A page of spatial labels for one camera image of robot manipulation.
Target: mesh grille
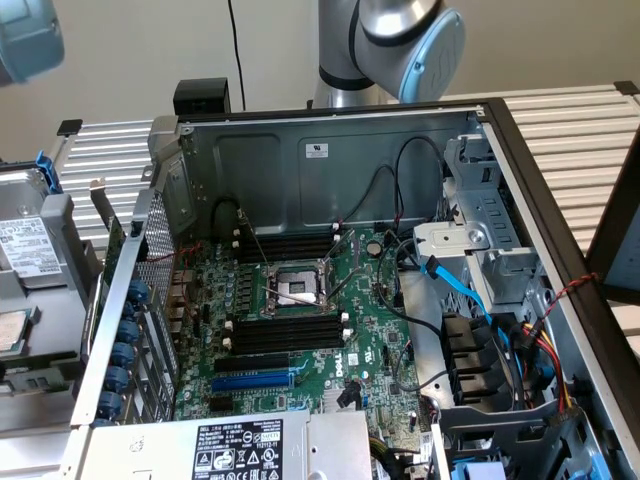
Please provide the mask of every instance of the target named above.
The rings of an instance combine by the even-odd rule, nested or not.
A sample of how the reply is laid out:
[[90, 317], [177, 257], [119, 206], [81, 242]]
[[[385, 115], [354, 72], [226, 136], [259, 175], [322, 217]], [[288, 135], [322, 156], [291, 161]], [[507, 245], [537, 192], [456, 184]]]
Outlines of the mesh grille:
[[138, 263], [140, 278], [150, 287], [153, 286], [158, 289], [161, 304], [165, 305], [167, 294], [169, 293], [169, 286], [171, 285], [171, 271], [173, 269], [172, 254], [175, 253], [175, 248], [160, 193], [156, 193], [151, 202], [146, 239], [149, 244], [148, 258], [161, 258], [169, 255], [167, 258], [157, 262]]

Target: blue pcie slot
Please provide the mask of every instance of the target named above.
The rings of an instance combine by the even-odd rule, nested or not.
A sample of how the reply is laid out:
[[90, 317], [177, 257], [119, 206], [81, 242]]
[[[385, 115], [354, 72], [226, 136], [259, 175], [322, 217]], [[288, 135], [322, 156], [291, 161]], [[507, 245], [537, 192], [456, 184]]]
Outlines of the blue pcie slot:
[[229, 390], [248, 390], [254, 388], [289, 387], [293, 388], [294, 375], [289, 371], [253, 373], [214, 378], [211, 390], [227, 392]]

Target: blue clip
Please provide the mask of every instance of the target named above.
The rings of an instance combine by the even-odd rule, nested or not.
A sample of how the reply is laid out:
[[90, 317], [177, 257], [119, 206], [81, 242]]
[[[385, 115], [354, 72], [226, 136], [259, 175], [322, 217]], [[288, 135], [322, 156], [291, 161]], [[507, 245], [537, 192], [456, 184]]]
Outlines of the blue clip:
[[49, 157], [44, 156], [44, 150], [40, 150], [40, 153], [38, 153], [38, 158], [36, 158], [36, 167], [38, 167], [43, 173], [44, 178], [47, 181], [47, 185], [49, 185], [49, 192], [62, 193], [58, 174], [53, 168], [53, 161]]

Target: yellow wire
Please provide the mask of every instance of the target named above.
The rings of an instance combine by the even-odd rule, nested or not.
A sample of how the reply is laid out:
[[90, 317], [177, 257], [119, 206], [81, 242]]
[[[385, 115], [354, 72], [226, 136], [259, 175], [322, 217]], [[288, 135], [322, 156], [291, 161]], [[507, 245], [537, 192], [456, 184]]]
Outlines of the yellow wire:
[[[525, 323], [524, 326], [527, 327], [527, 328], [533, 329], [533, 325], [531, 325], [530, 323]], [[551, 338], [549, 338], [549, 335], [547, 335], [547, 332], [545, 332], [544, 330], [540, 330], [540, 335], [542, 336], [544, 341], [549, 345], [549, 347], [551, 347], [551, 349], [554, 352], [556, 352], [556, 349], [553, 347], [553, 343], [551, 342]], [[563, 376], [562, 384], [563, 384], [562, 393], [564, 395], [564, 399], [565, 399], [565, 402], [567, 404], [567, 408], [571, 408], [571, 407], [573, 407], [573, 402], [571, 401], [571, 396], [569, 395], [569, 390], [567, 389], [567, 384], [564, 381], [564, 376]]]

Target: power supply label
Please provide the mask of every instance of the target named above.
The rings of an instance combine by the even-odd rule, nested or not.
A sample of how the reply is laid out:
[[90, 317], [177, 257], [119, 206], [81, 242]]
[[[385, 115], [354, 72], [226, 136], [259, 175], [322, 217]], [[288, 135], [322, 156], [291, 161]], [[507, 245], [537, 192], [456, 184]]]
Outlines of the power supply label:
[[282, 420], [198, 428], [192, 480], [280, 480]]
[[0, 246], [20, 278], [61, 273], [58, 257], [40, 217], [0, 222]]

